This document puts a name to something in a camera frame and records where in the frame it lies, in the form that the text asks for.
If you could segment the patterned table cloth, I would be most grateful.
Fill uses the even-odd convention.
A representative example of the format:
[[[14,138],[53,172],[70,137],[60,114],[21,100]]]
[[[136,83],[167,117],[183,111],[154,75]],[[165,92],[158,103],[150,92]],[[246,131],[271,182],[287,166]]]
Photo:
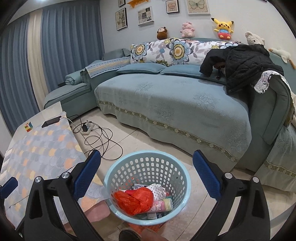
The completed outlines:
[[[43,128],[34,126],[13,147],[7,150],[1,169],[1,184],[11,177],[18,181],[17,188],[4,202],[6,217],[18,226],[25,216],[29,193],[34,179],[53,179],[70,172],[86,156],[78,144],[66,112],[59,113],[61,120]]]

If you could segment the rubiks cube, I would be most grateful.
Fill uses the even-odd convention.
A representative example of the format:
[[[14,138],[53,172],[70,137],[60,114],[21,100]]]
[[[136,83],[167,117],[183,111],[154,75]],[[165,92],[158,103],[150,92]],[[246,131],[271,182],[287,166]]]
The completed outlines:
[[[24,127],[25,127],[26,132],[30,132],[33,129],[33,125],[30,121],[27,122]]]

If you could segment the black remote control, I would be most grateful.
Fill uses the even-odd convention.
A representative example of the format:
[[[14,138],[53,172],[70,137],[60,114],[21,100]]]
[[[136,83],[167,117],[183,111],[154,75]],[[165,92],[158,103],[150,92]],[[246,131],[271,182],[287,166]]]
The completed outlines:
[[[53,125],[55,123],[58,123],[61,118],[62,118],[62,116],[57,116],[55,118],[45,121],[42,125],[42,128],[45,128],[45,127],[48,127],[48,126]]]

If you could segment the pink green yogurt bottle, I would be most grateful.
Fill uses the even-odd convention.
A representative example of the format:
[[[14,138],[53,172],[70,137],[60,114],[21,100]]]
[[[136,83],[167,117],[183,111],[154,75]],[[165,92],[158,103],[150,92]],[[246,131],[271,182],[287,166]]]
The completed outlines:
[[[173,202],[171,198],[165,198],[161,200],[155,200],[152,203],[151,209],[148,213],[167,212],[173,210]]]

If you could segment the white power strip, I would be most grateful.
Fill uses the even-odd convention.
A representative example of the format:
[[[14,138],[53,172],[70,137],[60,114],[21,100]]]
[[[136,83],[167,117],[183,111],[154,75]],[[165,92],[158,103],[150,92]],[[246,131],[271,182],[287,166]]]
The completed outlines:
[[[87,121],[83,123],[82,131],[81,131],[82,135],[89,135],[90,132],[93,130],[93,128],[94,128],[94,124],[92,122]]]

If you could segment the light blue laundry basket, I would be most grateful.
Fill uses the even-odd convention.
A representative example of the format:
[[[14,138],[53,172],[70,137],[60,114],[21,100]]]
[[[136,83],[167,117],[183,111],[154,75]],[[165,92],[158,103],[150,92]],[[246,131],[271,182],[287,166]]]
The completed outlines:
[[[161,151],[138,151],[120,158],[110,167],[104,186],[110,194],[107,204],[118,218],[134,225],[154,226],[171,220],[185,207],[191,193],[191,178],[174,156]],[[154,201],[171,198],[173,210],[130,216],[112,197],[119,190],[126,192],[142,187],[152,191]]]

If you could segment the folded teal blanket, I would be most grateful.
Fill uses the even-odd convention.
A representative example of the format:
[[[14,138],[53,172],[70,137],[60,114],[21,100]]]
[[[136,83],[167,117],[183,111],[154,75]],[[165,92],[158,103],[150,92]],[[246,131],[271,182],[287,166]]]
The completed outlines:
[[[78,85],[83,82],[80,75],[81,70],[75,71],[65,76],[66,85]]]

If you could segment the blue curtain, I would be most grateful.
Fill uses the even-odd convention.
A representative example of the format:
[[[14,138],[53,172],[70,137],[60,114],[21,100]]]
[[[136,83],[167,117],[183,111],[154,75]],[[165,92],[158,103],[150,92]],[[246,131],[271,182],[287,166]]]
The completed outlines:
[[[94,107],[90,84],[66,85],[104,54],[99,1],[65,1],[27,13],[1,33],[1,115],[10,133],[60,102],[69,115]]]

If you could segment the black jacket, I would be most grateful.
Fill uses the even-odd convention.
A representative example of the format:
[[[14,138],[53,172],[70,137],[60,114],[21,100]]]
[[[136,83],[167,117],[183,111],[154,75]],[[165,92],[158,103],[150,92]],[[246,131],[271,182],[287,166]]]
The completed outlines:
[[[211,49],[200,66],[200,72],[209,77],[213,67],[220,63],[225,65],[228,94],[257,83],[265,71],[272,70],[284,75],[283,68],[273,63],[267,49],[260,44]]]

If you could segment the white goose plush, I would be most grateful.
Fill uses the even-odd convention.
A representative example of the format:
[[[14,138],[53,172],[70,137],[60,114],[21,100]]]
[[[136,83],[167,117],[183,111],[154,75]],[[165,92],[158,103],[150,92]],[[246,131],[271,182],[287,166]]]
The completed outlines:
[[[292,68],[295,69],[295,64],[292,61],[291,54],[285,50],[282,49],[276,49],[276,48],[269,48],[268,49],[271,53],[276,54],[277,56],[281,57],[282,61],[284,61],[285,64],[288,62],[291,64]]]

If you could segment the white bear plush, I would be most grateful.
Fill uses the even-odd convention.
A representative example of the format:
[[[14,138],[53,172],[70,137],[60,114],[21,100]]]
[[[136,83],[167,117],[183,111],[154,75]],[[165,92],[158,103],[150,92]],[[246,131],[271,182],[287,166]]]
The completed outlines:
[[[254,33],[250,32],[250,31],[247,31],[245,33],[245,37],[246,37],[248,45],[260,44],[260,45],[265,46],[265,39],[261,38],[257,34],[254,34]]]

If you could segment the floral sofa cushion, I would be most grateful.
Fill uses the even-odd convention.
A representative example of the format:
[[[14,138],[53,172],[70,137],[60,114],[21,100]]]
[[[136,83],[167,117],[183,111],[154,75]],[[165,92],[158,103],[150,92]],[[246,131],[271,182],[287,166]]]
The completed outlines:
[[[236,41],[199,41],[180,38],[133,44],[130,48],[130,62],[172,65],[200,66],[211,49],[225,49],[238,46]]]

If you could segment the pikachu plush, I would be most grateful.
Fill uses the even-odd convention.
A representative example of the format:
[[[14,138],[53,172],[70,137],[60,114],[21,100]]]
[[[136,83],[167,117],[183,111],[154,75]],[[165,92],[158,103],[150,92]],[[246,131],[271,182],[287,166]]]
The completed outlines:
[[[234,21],[221,22],[215,18],[211,20],[216,24],[214,31],[217,33],[218,38],[221,40],[231,40],[231,35],[233,34],[232,25]]]

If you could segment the pink plush toy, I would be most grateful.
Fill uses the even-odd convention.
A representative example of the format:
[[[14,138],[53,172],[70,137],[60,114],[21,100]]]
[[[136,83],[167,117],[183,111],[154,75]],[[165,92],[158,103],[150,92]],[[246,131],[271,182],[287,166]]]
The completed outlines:
[[[182,24],[182,30],[180,31],[182,38],[195,37],[195,29],[191,22],[185,22]]]

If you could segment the brown monkey plush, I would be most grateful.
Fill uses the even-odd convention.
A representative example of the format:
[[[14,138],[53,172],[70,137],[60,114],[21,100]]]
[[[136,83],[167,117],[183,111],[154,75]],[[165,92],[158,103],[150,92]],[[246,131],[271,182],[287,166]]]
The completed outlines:
[[[162,27],[162,28],[159,28],[157,30],[157,39],[158,40],[165,40],[168,38],[168,30],[166,29],[166,27]]]

